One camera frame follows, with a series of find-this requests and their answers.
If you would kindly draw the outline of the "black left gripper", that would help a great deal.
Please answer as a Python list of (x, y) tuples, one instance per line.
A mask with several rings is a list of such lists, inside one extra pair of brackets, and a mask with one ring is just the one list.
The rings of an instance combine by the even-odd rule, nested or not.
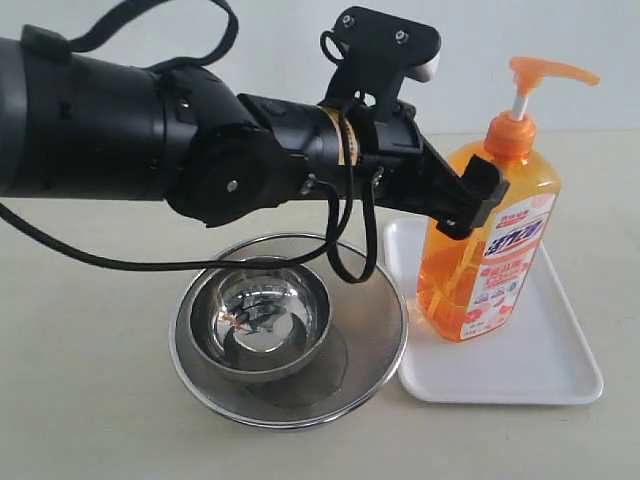
[(484, 226), (510, 182), (493, 163), (473, 154), (457, 172), (419, 132), (411, 106), (401, 103), (385, 124), (354, 105), (344, 119), (334, 105), (306, 105), (312, 130), (304, 144), (311, 172), (340, 198), (428, 216), (453, 239)]

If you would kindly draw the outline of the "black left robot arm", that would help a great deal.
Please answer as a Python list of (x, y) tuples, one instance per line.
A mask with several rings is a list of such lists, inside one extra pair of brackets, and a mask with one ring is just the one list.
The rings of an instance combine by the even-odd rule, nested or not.
[(317, 105), (235, 94), (202, 68), (162, 73), (69, 52), (49, 31), (1, 43), (1, 193), (164, 201), (209, 227), (294, 200), (315, 177), (340, 197), (432, 217), (463, 239), (509, 184), (487, 160), (454, 171), (397, 95), (441, 48), (432, 27), (335, 26), (345, 50)]

